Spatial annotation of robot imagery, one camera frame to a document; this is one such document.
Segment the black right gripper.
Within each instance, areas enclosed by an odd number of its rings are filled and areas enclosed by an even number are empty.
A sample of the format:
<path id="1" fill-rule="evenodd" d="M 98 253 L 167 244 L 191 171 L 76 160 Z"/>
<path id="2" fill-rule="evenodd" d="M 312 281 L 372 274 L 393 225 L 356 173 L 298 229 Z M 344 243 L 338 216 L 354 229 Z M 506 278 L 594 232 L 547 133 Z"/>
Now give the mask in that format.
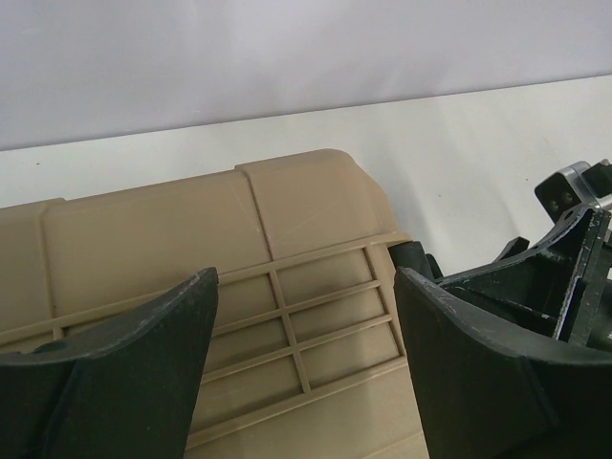
<path id="1" fill-rule="evenodd" d="M 496 261 L 437 281 L 451 295 L 540 335 L 586 347 L 603 318 L 611 214 L 572 208 L 529 248 L 509 241 Z"/>

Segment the tan plastic toolbox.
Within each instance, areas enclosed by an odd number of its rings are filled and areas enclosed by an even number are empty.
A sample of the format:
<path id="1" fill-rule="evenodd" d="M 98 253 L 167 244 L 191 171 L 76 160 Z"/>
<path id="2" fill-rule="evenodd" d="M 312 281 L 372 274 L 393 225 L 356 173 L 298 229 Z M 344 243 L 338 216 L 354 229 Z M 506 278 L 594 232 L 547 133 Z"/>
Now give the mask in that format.
<path id="1" fill-rule="evenodd" d="M 424 458 L 382 188 L 323 149 L 1 211 L 1 348 L 131 310 L 202 269 L 219 306 L 188 458 Z"/>

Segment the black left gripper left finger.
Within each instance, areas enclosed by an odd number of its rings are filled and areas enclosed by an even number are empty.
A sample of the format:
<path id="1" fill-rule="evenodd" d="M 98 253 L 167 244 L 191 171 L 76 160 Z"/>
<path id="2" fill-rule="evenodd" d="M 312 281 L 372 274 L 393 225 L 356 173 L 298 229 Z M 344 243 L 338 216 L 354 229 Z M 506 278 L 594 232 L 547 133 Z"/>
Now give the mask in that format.
<path id="1" fill-rule="evenodd" d="M 208 268 L 143 305 L 1 357 L 5 458 L 180 458 L 219 301 Z"/>

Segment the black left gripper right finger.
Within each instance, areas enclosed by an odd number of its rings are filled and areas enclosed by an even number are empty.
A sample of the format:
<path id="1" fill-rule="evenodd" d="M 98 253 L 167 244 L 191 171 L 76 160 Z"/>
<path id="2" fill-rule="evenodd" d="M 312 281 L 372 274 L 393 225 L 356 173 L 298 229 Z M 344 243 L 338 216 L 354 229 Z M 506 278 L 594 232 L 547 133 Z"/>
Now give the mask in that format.
<path id="1" fill-rule="evenodd" d="M 544 337 L 400 269 L 394 292 L 433 458 L 607 458 L 611 356 Z"/>

